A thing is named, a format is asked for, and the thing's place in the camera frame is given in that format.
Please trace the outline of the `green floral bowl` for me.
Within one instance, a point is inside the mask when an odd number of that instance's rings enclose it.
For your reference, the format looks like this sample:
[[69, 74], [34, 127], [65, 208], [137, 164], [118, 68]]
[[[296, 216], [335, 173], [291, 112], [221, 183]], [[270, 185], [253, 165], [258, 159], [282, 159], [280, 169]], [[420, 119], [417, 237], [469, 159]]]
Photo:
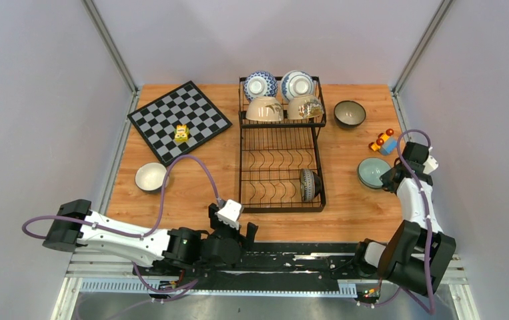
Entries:
[[359, 180], [370, 189], [381, 189], [380, 177], [392, 167], [385, 160], [377, 157], [369, 157], [361, 161], [357, 168]]

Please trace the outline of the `dark blue glazed bowl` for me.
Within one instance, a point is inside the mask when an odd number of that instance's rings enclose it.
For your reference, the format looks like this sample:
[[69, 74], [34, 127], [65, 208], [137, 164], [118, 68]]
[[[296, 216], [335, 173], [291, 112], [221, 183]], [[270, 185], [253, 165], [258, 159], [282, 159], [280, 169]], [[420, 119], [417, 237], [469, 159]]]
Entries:
[[334, 107], [334, 120], [343, 129], [354, 129], [366, 120], [366, 110], [356, 101], [340, 101]]

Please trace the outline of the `teal white striped bowl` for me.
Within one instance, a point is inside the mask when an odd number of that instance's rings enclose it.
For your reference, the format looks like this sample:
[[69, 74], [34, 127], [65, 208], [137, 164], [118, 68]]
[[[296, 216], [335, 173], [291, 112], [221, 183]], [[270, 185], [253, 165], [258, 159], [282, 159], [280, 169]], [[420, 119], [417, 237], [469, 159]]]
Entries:
[[146, 193], [160, 193], [163, 185], [166, 187], [170, 184], [170, 179], [164, 178], [167, 168], [161, 163], [146, 163], [140, 167], [135, 174], [136, 186]]

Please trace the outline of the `blue white patterned bowl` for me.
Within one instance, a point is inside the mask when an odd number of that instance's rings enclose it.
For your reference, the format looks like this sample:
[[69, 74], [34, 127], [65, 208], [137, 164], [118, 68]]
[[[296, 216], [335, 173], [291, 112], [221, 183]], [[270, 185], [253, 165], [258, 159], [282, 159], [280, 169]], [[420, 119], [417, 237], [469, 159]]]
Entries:
[[322, 190], [322, 180], [310, 169], [300, 169], [301, 199], [304, 203], [312, 202]]

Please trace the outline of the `black wire dish rack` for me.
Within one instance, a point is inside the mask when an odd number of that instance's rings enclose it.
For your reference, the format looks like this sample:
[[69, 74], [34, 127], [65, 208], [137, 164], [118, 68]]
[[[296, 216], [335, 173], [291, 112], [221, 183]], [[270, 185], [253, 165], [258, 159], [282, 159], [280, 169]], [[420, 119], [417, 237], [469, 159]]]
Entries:
[[247, 119], [249, 101], [239, 88], [239, 202], [245, 213], [313, 213], [326, 206], [324, 186], [306, 199], [302, 171], [324, 184], [318, 137], [327, 115], [260, 122]]

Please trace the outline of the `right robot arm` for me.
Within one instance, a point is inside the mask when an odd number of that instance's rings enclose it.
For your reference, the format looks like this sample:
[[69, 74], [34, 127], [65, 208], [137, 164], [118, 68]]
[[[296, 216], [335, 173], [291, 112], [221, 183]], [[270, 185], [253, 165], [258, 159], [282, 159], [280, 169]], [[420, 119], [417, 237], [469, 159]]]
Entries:
[[374, 273], [411, 292], [436, 292], [456, 250], [454, 238], [443, 233], [432, 204], [433, 180], [426, 165], [433, 158], [428, 147], [409, 142], [402, 159], [381, 177], [382, 189], [400, 200], [402, 223], [387, 245], [365, 239], [352, 260], [354, 273]]

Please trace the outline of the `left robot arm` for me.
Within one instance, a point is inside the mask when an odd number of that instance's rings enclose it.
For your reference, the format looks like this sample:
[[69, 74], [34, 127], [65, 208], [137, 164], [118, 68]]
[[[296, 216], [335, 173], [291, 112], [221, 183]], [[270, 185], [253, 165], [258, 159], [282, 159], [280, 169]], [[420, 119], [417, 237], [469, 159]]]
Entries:
[[253, 246], [258, 226], [248, 223], [240, 233], [243, 207], [234, 200], [208, 207], [210, 230], [148, 229], [108, 218], [91, 210], [88, 200], [79, 199], [60, 206], [43, 246], [63, 252], [86, 247], [122, 257], [140, 267], [151, 267], [169, 275], [175, 267], [192, 269], [233, 267]]

